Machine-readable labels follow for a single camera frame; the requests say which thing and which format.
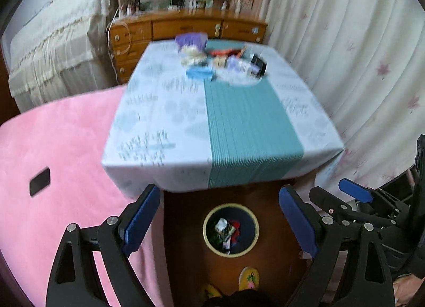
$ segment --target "purple bag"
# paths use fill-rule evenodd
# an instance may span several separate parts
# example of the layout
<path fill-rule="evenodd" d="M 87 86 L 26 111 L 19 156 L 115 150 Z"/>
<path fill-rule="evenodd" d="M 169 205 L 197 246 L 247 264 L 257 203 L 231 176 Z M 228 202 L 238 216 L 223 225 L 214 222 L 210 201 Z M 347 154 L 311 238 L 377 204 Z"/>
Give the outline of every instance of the purple bag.
<path fill-rule="evenodd" d="M 195 45 L 198 50 L 203 51 L 207 46 L 208 34 L 207 33 L 187 33 L 176 36 L 176 43 L 181 50 L 183 46 Z"/>

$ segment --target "white cable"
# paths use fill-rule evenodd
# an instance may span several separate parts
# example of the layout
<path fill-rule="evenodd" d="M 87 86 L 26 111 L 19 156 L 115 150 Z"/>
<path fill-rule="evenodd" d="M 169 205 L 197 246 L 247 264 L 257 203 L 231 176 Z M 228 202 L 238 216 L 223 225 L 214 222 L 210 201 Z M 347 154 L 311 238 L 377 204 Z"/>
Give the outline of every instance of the white cable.
<path fill-rule="evenodd" d="M 116 16 L 116 14 L 118 13 L 119 10 L 120 10 L 120 8 L 118 7 L 116 9 L 115 14 L 113 15 L 112 21 L 109 22 L 109 24 L 106 26 L 106 33 L 105 33 L 106 34 L 107 44 L 108 44 L 108 56 L 109 56 L 110 62 L 112 64 L 112 68 L 113 68 L 113 70 L 115 72 L 115 80 L 116 80 L 116 83 L 117 84 L 119 84 L 119 82 L 118 82 L 118 73 L 116 71 L 115 64 L 113 63 L 113 48 L 111 47 L 111 41 L 110 41 L 110 33 L 111 33 L 112 24 L 122 25 L 124 28 L 127 29 L 127 32 L 128 32 L 128 40 L 129 40 L 128 41 L 128 47 L 124 51 L 120 52 L 120 54 L 127 53 L 128 50 L 131 47 L 131 35 L 130 35 L 130 29 L 128 28 L 127 23 L 125 23 L 123 21 L 114 21 L 115 20 L 115 16 Z"/>

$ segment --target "black pants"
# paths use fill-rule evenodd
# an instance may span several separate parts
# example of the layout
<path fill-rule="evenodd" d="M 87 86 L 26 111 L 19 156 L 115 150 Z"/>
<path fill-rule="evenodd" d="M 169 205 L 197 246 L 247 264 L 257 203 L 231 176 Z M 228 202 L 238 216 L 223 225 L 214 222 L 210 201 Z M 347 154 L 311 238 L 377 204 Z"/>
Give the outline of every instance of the black pants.
<path fill-rule="evenodd" d="M 267 295 L 247 289 L 230 296 L 208 299 L 202 307 L 275 307 Z"/>

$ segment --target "black smartphone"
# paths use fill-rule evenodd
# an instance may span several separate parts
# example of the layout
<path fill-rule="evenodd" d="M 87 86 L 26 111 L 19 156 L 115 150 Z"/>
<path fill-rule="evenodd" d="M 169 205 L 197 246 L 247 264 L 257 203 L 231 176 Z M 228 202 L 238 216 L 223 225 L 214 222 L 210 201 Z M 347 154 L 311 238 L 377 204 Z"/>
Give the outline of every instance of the black smartphone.
<path fill-rule="evenodd" d="M 50 168 L 47 167 L 32 178 L 29 182 L 29 195 L 35 196 L 41 190 L 50 185 Z"/>

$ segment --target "wooden floor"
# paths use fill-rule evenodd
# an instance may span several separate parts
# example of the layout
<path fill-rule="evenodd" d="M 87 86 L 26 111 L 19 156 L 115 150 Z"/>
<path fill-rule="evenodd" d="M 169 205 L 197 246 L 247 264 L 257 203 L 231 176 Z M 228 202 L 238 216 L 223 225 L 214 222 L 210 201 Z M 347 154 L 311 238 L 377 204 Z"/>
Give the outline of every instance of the wooden floor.
<path fill-rule="evenodd" d="M 215 285 L 230 295 L 237 290 L 246 266 L 260 272 L 260 290 L 278 305 L 289 299 L 305 273 L 300 247 L 279 207 L 284 182 L 221 188 L 190 193 L 165 193 L 164 241 L 175 307 L 200 307 L 201 287 Z M 223 258 L 205 245 L 202 224 L 214 207 L 237 202 L 258 218 L 260 236 L 255 247 L 240 258 Z"/>

